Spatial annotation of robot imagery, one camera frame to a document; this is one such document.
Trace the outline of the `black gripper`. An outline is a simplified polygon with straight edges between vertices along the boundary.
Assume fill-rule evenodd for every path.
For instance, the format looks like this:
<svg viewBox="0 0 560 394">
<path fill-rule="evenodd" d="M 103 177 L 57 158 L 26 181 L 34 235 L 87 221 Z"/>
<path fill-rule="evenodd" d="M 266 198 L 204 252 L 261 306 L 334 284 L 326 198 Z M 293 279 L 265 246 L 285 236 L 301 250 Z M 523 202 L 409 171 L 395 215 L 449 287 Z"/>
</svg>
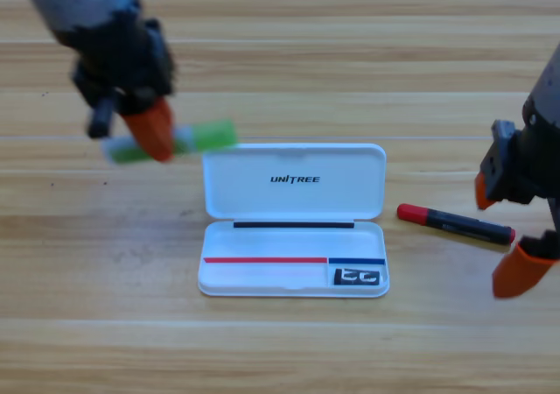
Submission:
<svg viewBox="0 0 560 394">
<path fill-rule="evenodd" d="M 535 197 L 549 204 L 554 228 L 539 238 L 524 236 L 492 274 L 495 298 L 514 298 L 535 287 L 559 259 L 559 124 L 509 121 L 492 125 L 493 143 L 474 180 L 478 210 L 495 202 L 528 205 Z"/>
<path fill-rule="evenodd" d="M 133 138 L 158 162 L 172 159 L 174 62 L 160 22 L 118 11 L 106 23 L 77 27 L 72 44 L 78 53 L 73 83 L 91 115 L 87 135 L 110 135 L 115 113 L 122 114 Z"/>
</svg>

